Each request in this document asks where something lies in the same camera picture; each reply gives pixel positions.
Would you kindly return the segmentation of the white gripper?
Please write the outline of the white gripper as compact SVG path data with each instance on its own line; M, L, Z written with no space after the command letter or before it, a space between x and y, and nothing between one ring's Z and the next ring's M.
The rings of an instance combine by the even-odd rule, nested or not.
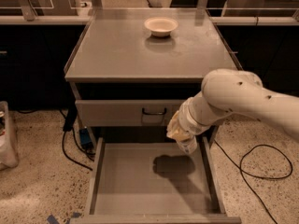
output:
M184 141L208 130L211 124L204 123L202 116L202 108L205 106L202 99L199 99L198 105L193 103L193 98L187 99L170 119L166 136L176 141Z

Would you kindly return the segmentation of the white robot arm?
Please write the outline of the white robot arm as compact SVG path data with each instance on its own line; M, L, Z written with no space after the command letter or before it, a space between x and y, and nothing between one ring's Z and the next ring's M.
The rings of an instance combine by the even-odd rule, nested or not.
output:
M299 98L270 91L251 72L217 69L203 79L201 91L171 118L167 136L187 141L232 114L256 119L299 139Z

